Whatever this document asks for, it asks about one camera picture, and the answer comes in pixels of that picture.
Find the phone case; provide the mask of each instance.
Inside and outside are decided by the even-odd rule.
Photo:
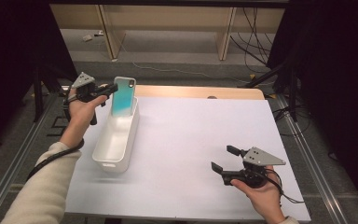
[[[132,77],[115,77],[115,83],[118,90],[113,93],[112,116],[131,116],[136,80]]]

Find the white container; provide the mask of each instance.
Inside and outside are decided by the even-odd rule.
[[[105,171],[123,173],[127,170],[139,117],[138,99],[136,97],[133,98],[132,116],[114,117],[109,113],[92,153],[92,158]]]

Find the white table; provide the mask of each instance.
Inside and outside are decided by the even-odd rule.
[[[129,169],[107,173],[92,151],[110,101],[97,110],[98,124],[85,135],[82,157],[69,188],[66,212],[90,216],[244,221],[262,219],[239,190],[224,186],[211,161],[225,170],[242,168],[226,145],[259,147],[287,163],[275,166],[284,192],[299,201],[290,161],[265,100],[138,97],[140,122]],[[305,204],[282,197],[282,210],[309,222]]]

